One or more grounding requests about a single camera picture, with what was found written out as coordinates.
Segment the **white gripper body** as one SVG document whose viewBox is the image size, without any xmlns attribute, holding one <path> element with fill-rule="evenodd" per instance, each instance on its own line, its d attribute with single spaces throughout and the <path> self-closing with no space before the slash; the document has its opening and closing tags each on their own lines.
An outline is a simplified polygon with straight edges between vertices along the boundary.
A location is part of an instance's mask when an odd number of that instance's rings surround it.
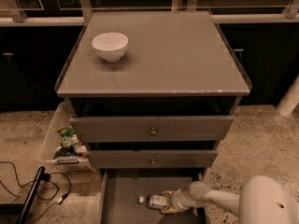
<svg viewBox="0 0 299 224">
<path fill-rule="evenodd" d="M 171 197 L 171 204 L 178 212 L 188 210 L 190 208 L 188 191 L 186 189 L 174 191 Z"/>
</svg>

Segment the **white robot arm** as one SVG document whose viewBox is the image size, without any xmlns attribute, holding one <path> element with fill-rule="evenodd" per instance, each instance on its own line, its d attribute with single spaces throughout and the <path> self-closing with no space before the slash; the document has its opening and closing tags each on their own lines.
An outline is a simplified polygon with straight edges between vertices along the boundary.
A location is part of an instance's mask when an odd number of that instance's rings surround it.
<svg viewBox="0 0 299 224">
<path fill-rule="evenodd" d="M 185 212 L 203 203 L 212 203 L 238 218 L 239 224 L 299 224 L 299 203 L 275 179 L 251 177 L 240 194 L 212 189 L 193 181 L 186 189 L 165 191 L 163 214 Z"/>
</svg>

